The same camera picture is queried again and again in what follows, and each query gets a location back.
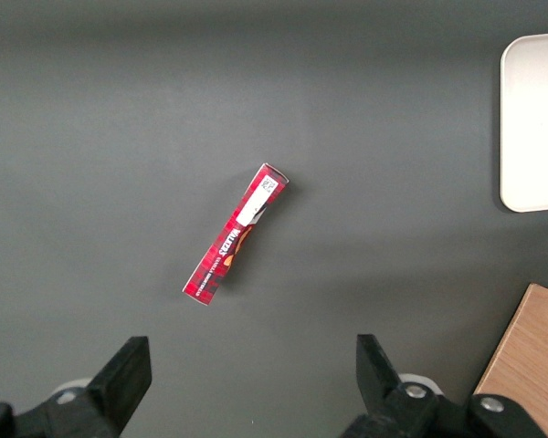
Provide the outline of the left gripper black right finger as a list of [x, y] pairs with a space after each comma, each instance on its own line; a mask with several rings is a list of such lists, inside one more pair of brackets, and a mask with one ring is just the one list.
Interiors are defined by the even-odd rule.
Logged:
[[343, 437], [426, 437], [436, 418], [437, 395], [419, 382], [400, 379], [377, 338], [356, 339], [356, 381], [366, 413]]

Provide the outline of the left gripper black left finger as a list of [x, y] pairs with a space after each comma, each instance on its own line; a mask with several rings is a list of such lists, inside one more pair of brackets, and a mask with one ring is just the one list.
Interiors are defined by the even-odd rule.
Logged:
[[119, 437], [152, 383], [149, 339], [131, 337], [85, 385], [46, 405], [48, 437]]

